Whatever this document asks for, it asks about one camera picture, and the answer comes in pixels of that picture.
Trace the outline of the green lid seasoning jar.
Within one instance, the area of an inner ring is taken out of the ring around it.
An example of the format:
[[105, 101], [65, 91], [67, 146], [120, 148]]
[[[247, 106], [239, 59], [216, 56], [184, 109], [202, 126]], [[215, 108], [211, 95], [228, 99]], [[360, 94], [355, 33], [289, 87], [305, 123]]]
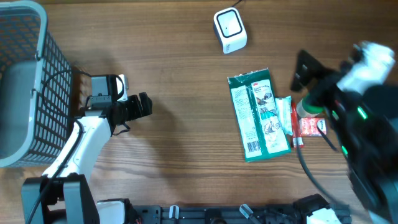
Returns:
[[321, 106], [311, 105], [309, 103], [310, 95], [306, 95], [296, 105], [297, 115], [301, 118], [314, 118], [323, 113], [324, 109]]

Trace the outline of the pink Kleenex tissue pack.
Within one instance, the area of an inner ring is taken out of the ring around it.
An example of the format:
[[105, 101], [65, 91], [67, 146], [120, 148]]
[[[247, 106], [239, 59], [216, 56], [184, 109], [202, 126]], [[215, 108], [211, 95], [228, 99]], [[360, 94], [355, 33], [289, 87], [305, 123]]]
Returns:
[[299, 126], [302, 136], [322, 136], [322, 134], [327, 134], [324, 118], [301, 118]]

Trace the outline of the mint green wipes sachet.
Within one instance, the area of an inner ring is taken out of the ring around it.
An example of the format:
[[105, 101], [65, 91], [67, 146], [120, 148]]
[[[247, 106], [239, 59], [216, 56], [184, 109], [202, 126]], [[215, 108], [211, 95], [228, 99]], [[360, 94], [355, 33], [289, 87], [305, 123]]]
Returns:
[[292, 106], [291, 96], [285, 98], [276, 98], [275, 106], [277, 108], [277, 115], [285, 134], [292, 136]]

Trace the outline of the red Nescafe coffee stick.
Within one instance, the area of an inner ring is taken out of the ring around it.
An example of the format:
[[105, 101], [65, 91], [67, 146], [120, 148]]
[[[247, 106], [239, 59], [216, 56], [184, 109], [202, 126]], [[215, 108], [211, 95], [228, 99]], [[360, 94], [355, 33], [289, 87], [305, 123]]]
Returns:
[[300, 126], [299, 126], [299, 119], [298, 119], [298, 114], [296, 111], [296, 104], [292, 102], [292, 112], [291, 112], [291, 117], [292, 117], [292, 142], [294, 145], [294, 148], [302, 149], [304, 147], [302, 135], [300, 132]]

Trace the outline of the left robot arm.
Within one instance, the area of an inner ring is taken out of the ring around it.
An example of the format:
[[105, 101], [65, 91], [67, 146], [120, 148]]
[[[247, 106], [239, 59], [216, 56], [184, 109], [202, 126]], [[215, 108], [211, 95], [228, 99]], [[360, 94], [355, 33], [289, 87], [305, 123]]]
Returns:
[[152, 114], [147, 93], [127, 95], [124, 75], [91, 77], [92, 94], [73, 119], [73, 131], [61, 153], [41, 177], [22, 186], [26, 223], [139, 223], [140, 216], [124, 199], [95, 202], [88, 182], [104, 145], [118, 126]]

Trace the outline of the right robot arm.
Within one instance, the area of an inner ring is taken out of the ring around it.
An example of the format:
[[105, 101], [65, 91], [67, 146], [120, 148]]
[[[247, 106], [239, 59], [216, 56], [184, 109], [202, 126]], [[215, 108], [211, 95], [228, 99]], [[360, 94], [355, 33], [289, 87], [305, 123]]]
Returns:
[[353, 191], [375, 223], [397, 223], [397, 87], [384, 83], [394, 63], [390, 48], [371, 42], [339, 70], [300, 50], [290, 87], [308, 90], [305, 112], [328, 116]]

